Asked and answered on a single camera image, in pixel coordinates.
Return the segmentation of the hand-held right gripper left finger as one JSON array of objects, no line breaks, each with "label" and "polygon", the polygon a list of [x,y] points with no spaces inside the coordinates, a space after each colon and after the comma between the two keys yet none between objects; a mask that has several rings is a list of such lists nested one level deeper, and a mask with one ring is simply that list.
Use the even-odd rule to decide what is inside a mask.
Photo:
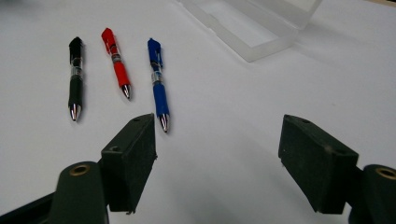
[{"label": "hand-held right gripper left finger", "polygon": [[62,170],[49,224],[109,224],[109,212],[133,213],[156,159],[154,116],[131,119],[102,149],[98,162]]}]

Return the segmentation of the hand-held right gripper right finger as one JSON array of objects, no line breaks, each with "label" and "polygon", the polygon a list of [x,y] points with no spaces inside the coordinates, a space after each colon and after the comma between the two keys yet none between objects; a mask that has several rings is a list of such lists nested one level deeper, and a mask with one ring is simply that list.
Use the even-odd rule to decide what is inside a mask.
[{"label": "hand-held right gripper right finger", "polygon": [[359,154],[315,123],[286,115],[278,157],[314,211],[340,215],[349,204],[348,224],[396,224],[396,169],[360,169]]}]

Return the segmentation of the blue pen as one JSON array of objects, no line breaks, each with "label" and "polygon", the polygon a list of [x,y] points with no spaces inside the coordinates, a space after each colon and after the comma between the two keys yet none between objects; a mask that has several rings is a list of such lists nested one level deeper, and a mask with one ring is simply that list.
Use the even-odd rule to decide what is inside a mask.
[{"label": "blue pen", "polygon": [[151,80],[156,115],[163,131],[167,133],[170,126],[170,112],[167,103],[165,86],[163,84],[162,48],[161,44],[153,38],[148,40],[148,58],[150,67],[152,69]]}]

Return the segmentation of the black pen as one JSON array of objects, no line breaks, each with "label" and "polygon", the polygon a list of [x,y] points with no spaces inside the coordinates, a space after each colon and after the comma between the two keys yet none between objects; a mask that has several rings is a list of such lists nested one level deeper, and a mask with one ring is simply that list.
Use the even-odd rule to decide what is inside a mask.
[{"label": "black pen", "polygon": [[77,36],[69,44],[70,83],[68,108],[70,117],[77,121],[82,109],[83,99],[83,43]]}]

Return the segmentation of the red pen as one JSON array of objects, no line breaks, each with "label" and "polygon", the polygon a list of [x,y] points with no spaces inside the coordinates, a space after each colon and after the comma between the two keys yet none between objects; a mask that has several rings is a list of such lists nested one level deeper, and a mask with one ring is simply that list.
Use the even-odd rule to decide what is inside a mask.
[{"label": "red pen", "polygon": [[104,42],[106,52],[109,54],[113,63],[115,76],[118,81],[118,85],[123,95],[130,100],[131,99],[131,82],[128,77],[126,67],[120,56],[119,47],[116,41],[116,37],[110,28],[106,28],[101,34]]}]

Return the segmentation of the clear plastic box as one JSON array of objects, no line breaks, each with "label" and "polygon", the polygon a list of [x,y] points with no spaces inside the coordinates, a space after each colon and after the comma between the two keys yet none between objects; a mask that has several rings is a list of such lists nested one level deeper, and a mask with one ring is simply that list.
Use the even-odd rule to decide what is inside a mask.
[{"label": "clear plastic box", "polygon": [[247,62],[289,48],[322,0],[177,0]]}]

